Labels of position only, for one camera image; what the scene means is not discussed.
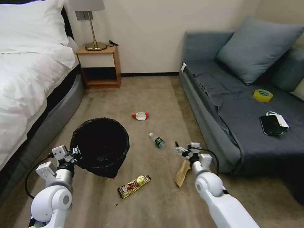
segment white duvet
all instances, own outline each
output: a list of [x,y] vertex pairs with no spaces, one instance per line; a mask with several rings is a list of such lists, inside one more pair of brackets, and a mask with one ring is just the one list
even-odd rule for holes
[[72,49],[63,45],[12,52],[0,53],[0,170],[75,65]]

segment plastic bottle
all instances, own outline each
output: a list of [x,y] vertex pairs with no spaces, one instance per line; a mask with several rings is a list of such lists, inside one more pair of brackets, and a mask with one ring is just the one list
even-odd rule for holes
[[153,133],[150,133],[149,136],[153,139],[158,148],[162,148],[165,145],[165,142],[160,137],[154,136]]

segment trash can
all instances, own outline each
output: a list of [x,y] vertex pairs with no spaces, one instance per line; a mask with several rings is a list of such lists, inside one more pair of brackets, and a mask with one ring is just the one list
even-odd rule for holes
[[114,178],[130,148],[125,128],[116,120],[97,118],[85,121],[74,132],[70,148],[78,147],[76,164],[98,176]]

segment black smartphone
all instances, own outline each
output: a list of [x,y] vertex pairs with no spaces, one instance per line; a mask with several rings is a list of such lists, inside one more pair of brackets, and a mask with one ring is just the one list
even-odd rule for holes
[[265,135],[281,135],[283,131],[276,116],[261,116],[260,121]]

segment baseboard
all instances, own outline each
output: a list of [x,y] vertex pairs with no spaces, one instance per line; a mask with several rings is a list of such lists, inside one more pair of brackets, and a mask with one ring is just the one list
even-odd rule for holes
[[178,72],[161,72],[161,73],[122,73],[122,77],[139,77],[139,76],[177,76]]

